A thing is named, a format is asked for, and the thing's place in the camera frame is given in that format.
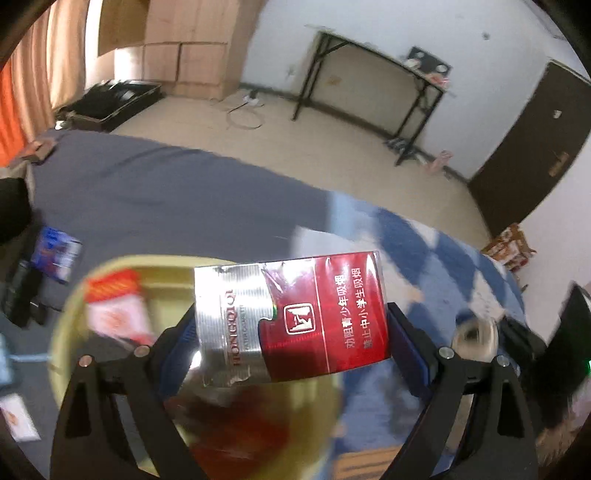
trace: black bag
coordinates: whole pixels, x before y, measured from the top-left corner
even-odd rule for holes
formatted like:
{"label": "black bag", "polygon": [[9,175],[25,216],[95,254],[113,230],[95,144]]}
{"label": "black bag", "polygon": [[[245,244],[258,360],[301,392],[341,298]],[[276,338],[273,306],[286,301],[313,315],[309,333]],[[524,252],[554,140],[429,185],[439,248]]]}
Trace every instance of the black bag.
{"label": "black bag", "polygon": [[20,235],[31,223],[29,192],[24,179],[0,179],[0,245]]}

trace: door handle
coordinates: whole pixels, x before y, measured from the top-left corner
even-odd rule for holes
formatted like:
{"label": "door handle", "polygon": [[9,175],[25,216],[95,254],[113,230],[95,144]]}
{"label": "door handle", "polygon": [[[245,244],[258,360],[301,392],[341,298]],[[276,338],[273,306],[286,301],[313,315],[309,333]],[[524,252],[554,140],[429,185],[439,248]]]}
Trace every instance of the door handle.
{"label": "door handle", "polygon": [[550,175],[551,177],[557,176],[570,159],[570,155],[566,152],[562,152],[560,155],[557,155],[556,152],[553,153],[554,156],[558,159],[558,161],[554,165],[552,165],[552,167],[548,171],[548,175]]}

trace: screw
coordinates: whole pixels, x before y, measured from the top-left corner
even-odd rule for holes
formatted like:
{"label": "screw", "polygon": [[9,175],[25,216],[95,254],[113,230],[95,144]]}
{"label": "screw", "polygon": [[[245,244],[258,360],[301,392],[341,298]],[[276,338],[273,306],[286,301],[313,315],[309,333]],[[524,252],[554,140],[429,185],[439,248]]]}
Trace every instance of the screw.
{"label": "screw", "polygon": [[502,367],[508,367],[511,365],[511,362],[509,362],[509,359],[505,357],[505,355],[499,355],[496,357],[496,362]]}
{"label": "screw", "polygon": [[140,345],[134,350],[134,355],[138,358],[142,358],[143,356],[148,355],[150,352],[150,347],[148,345]]}
{"label": "screw", "polygon": [[449,360],[450,358],[453,358],[453,356],[455,354],[456,353],[451,348],[449,348],[448,346],[442,346],[439,349],[439,355],[441,357],[443,357],[445,360]]}
{"label": "screw", "polygon": [[90,355],[83,355],[78,360],[78,365],[81,367],[88,367],[92,363],[92,357]]}

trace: bed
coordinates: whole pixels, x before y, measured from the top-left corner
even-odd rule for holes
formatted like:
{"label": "bed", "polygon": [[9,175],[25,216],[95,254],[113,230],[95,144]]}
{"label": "bed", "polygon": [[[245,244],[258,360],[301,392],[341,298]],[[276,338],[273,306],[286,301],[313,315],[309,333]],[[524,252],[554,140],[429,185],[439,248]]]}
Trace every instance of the bed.
{"label": "bed", "polygon": [[[524,321],[511,274],[428,226],[201,150],[96,132],[47,135],[59,145],[34,168],[35,206],[46,224],[78,238],[83,251],[69,285],[43,285],[42,300],[52,310],[46,326],[19,330],[0,318],[0,331],[18,354],[47,352],[73,286],[98,265],[131,254],[251,262],[377,249],[387,300],[436,344],[448,345],[456,319],[472,313],[507,312]],[[11,389],[22,395],[41,436],[22,449],[48,476],[57,407],[47,370],[41,364],[18,369],[21,381]],[[404,443],[421,409],[393,362],[345,373],[342,388],[347,434],[333,442],[319,478],[330,477],[339,455]]]}

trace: blue patterned blanket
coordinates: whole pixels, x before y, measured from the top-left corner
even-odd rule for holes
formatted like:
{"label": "blue patterned blanket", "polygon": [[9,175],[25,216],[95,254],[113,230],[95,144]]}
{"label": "blue patterned blanket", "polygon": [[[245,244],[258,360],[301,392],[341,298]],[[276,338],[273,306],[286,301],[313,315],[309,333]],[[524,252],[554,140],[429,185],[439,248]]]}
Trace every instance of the blue patterned blanket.
{"label": "blue patterned blanket", "polygon": [[[525,321],[517,283],[496,261],[445,233],[343,194],[332,194],[330,232],[301,229],[293,253],[362,249],[380,251],[387,300],[436,345],[450,345],[456,324],[473,315],[499,319],[506,313]],[[423,408],[392,361],[345,372],[342,384],[338,430],[344,434],[334,440],[319,478],[332,477],[332,464],[342,454],[402,445]],[[442,469],[449,459],[444,456]]]}

